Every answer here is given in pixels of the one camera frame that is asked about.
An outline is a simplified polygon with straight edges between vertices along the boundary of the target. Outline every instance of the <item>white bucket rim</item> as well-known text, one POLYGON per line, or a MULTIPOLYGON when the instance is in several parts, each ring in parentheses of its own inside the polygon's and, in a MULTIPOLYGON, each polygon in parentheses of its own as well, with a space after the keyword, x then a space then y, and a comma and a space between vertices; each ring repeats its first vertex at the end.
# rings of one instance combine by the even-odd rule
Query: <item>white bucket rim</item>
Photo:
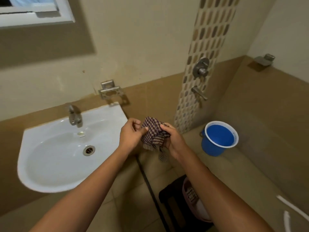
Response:
POLYGON ((229 124, 227 124, 227 123, 225 123, 225 122, 222 122, 222 121, 211 121, 211 122, 209 122, 209 123, 205 126, 204 131, 205 131, 205 135, 206 135, 207 139, 208 139, 212 144, 216 145, 217 147, 221 147, 221 148, 232 148, 232 147, 234 147, 234 146, 237 145, 238 140, 239 140, 237 131, 236 131, 232 126, 230 126, 229 124), (221 126, 227 128, 227 129, 233 134, 233 136, 234 136, 234 143, 233 143, 232 145, 230 145, 230 146, 221 146, 221 145, 215 143, 213 140, 211 140, 210 137, 209 137, 208 134, 207 134, 207 128, 208 128, 209 126, 211 126, 211 125, 221 125, 221 126))

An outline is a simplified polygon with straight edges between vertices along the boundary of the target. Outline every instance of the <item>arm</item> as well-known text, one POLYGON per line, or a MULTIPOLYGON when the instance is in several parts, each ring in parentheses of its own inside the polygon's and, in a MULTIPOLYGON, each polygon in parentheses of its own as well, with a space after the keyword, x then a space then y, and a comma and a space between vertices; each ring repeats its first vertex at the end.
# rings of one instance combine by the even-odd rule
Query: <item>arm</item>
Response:
POLYGON ((260 215, 210 172, 181 134, 167 125, 169 127, 161 125, 171 134, 166 147, 183 167, 217 229, 220 232, 273 231, 260 215))
POLYGON ((118 148, 92 174, 56 203, 30 232, 83 232, 105 199, 129 153, 148 128, 130 118, 122 127, 118 148))

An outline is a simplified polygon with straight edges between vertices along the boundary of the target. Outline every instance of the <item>soap dish holder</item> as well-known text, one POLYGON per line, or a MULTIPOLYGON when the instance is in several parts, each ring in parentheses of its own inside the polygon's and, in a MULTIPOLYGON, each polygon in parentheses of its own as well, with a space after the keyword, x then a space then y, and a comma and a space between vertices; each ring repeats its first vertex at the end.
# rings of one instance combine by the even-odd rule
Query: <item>soap dish holder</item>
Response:
POLYGON ((98 93, 103 100, 125 94, 120 86, 115 86, 114 80, 104 81, 101 83, 101 86, 102 89, 98 90, 98 93))

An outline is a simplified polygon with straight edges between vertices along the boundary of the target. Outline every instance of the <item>window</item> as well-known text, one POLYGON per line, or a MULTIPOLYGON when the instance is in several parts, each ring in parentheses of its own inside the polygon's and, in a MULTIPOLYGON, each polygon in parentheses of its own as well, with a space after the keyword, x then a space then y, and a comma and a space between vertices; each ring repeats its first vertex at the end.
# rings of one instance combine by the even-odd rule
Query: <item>window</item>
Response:
POLYGON ((0 0, 0 27, 73 22, 68 0, 0 0))

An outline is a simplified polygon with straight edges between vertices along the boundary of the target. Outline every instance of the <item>hand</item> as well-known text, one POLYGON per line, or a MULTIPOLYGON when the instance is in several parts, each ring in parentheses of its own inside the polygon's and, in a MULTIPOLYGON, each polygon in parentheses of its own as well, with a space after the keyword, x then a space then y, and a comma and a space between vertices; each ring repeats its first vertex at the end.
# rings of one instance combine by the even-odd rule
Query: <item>hand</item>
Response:
POLYGON ((138 144, 141 137, 148 132, 148 127, 141 129, 141 121, 129 118, 125 125, 121 128, 119 147, 129 154, 138 144))
POLYGON ((190 149, 188 145, 186 144, 184 138, 182 135, 177 131, 176 128, 174 128, 169 123, 164 123, 167 126, 161 124, 160 127, 164 131, 168 132, 171 136, 169 138, 166 138, 164 140, 164 146, 168 148, 171 155, 176 159, 179 160, 180 155, 185 152, 186 150, 190 149))

